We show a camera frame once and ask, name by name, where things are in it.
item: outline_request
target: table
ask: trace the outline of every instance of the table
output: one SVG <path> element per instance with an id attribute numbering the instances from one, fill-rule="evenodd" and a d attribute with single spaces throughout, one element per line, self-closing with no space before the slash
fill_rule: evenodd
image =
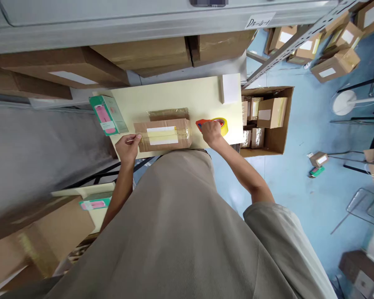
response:
<path id="1" fill-rule="evenodd" d="M 200 119 L 225 118 L 229 132 L 224 137 L 229 144 L 244 141 L 242 130 L 241 86 L 236 86 L 237 101 L 221 103 L 220 76 L 143 85 L 129 88 L 99 91 L 95 95 L 115 98 L 128 133 L 112 135 L 113 144 L 127 134 L 134 134 L 134 123 L 150 121 L 147 112 L 172 108 L 188 108 L 192 127 L 191 148 L 209 148 L 202 138 L 195 122 Z M 165 154 L 168 151 L 138 152 L 137 158 L 147 158 Z"/>

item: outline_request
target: white paper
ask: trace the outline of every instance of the white paper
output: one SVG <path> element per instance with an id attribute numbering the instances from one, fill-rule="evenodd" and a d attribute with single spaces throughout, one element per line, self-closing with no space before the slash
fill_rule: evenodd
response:
<path id="1" fill-rule="evenodd" d="M 270 120 L 271 110 L 259 110 L 258 119 L 260 120 Z"/>
<path id="2" fill-rule="evenodd" d="M 344 33 L 342 34 L 342 39 L 346 41 L 348 44 L 352 43 L 353 38 L 354 38 L 354 35 L 350 33 L 349 30 L 345 30 Z"/>
<path id="3" fill-rule="evenodd" d="M 310 51 L 312 49 L 312 45 L 313 45 L 312 41 L 307 41 L 307 42 L 304 42 L 303 45 L 300 46 L 299 48 L 302 49 L 302 50 Z"/>
<path id="4" fill-rule="evenodd" d="M 336 71 L 333 68 L 329 68 L 329 69 L 326 69 L 325 71 L 319 72 L 319 75 L 324 78 L 335 73 Z"/>
<path id="5" fill-rule="evenodd" d="M 100 124 L 103 130 L 115 129 L 115 123 L 113 121 L 105 122 Z"/>
<path id="6" fill-rule="evenodd" d="M 68 79 L 68 80 L 72 80 L 72 81 L 75 81 L 75 82 L 78 82 L 78 83 L 82 83 L 82 84 L 85 84 L 85 85 L 98 84 L 97 82 L 94 82 L 90 79 L 87 79 L 85 77 L 82 77 L 82 76 L 79 76 L 79 75 L 76 75 L 74 73 L 70 73 L 70 72 L 67 72 L 67 71 L 49 72 L 49 74 L 52 74 L 52 75 L 55 75 L 55 76 L 58 76 L 58 77 L 61 77 L 61 78 L 65 78 L 65 79 Z"/>
<path id="7" fill-rule="evenodd" d="M 275 14 L 275 12 L 268 12 L 264 14 L 251 15 L 245 26 L 245 30 L 269 27 L 269 23 L 273 19 Z"/>
<path id="8" fill-rule="evenodd" d="M 281 31 L 280 38 L 278 40 L 285 44 L 286 42 L 288 42 L 290 38 L 292 38 L 292 36 L 293 36 L 292 34 Z"/>
<path id="9" fill-rule="evenodd" d="M 364 25 L 363 25 L 363 27 L 366 28 L 367 26 L 370 26 L 372 23 L 374 23 L 374 7 L 370 8 L 364 14 Z"/>

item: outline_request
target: person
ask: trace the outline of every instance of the person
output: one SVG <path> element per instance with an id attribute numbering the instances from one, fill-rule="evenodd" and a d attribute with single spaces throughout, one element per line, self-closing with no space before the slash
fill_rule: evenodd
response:
<path id="1" fill-rule="evenodd" d="M 132 191 L 141 136 L 123 136 L 101 234 L 45 298 L 336 298 L 296 215 L 275 203 L 219 123 L 202 134 L 251 194 L 244 219 L 217 193 L 203 151 L 163 155 Z"/>

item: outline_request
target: left hand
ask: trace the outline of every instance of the left hand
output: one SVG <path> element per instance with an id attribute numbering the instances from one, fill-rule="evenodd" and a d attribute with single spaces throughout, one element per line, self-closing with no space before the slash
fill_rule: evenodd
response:
<path id="1" fill-rule="evenodd" d="M 122 136 L 122 138 L 115 144 L 115 150 L 119 155 L 122 165 L 134 166 L 140 139 L 141 135 L 129 134 Z"/>

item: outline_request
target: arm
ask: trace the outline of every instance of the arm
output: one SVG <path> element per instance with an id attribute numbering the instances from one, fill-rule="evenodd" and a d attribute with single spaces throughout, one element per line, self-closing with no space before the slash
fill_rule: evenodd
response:
<path id="1" fill-rule="evenodd" d="M 112 193 L 112 199 L 105 214 L 101 231 L 111 222 L 119 213 L 133 189 L 133 169 L 137 156 L 138 143 L 141 135 L 125 135 L 116 144 L 115 149 L 122 162 L 116 181 L 115 190 Z"/>
<path id="2" fill-rule="evenodd" d="M 240 184 L 251 194 L 252 203 L 260 201 L 274 203 L 273 195 L 265 180 L 224 140 L 220 133 L 220 123 L 204 123 L 202 134 L 205 142 L 226 160 Z"/>

